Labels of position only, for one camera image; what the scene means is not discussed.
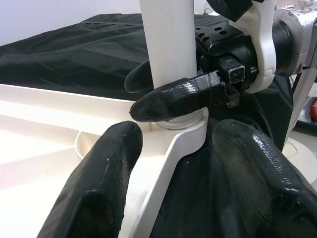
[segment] white cylindrical pole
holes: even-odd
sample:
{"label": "white cylindrical pole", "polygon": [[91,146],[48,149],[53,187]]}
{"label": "white cylindrical pole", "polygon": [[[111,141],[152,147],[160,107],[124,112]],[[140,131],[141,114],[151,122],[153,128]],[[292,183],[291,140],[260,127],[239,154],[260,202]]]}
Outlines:
{"label": "white cylindrical pole", "polygon": [[[154,88],[196,76],[193,0],[140,0],[140,7]],[[201,116],[196,111],[159,124],[181,129],[196,123]]]}

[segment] white wall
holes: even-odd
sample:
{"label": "white wall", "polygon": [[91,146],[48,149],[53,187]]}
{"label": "white wall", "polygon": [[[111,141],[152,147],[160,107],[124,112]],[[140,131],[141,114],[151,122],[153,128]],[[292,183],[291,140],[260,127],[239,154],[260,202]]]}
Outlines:
{"label": "white wall", "polygon": [[[202,14],[206,0],[194,0]],[[75,24],[97,14],[140,12],[139,0],[1,0],[0,45]]]}

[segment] red object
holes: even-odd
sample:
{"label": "red object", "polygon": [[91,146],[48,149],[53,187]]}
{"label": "red object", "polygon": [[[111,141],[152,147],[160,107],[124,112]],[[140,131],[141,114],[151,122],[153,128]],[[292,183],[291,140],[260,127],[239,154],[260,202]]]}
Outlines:
{"label": "red object", "polygon": [[317,121],[317,98],[313,101],[311,105],[311,116],[315,121]]}

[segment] screw hole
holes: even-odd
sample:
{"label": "screw hole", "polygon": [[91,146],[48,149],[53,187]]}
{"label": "screw hole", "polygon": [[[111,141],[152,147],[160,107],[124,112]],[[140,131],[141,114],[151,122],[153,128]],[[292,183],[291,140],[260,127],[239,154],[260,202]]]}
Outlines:
{"label": "screw hole", "polygon": [[205,35],[204,33],[200,33],[200,34],[198,35],[198,38],[202,38],[204,35]]}
{"label": "screw hole", "polygon": [[207,40],[209,40],[209,37],[204,37],[203,38],[203,42],[206,42]]}

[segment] black glove finger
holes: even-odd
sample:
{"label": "black glove finger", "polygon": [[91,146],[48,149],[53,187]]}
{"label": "black glove finger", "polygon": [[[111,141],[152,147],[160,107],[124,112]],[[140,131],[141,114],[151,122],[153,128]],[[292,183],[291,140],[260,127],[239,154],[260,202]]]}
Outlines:
{"label": "black glove finger", "polygon": [[189,114],[206,107],[211,100],[211,88],[220,84],[217,73],[195,78],[183,78],[148,93],[131,109],[137,121],[163,121]]}
{"label": "black glove finger", "polygon": [[134,122],[110,127],[70,175],[38,238],[117,238],[142,143]]}
{"label": "black glove finger", "polygon": [[139,93],[154,89],[149,60],[140,64],[125,77],[124,88],[130,93]]}
{"label": "black glove finger", "polygon": [[317,237],[317,194],[262,132],[227,119],[214,148],[249,237]]}

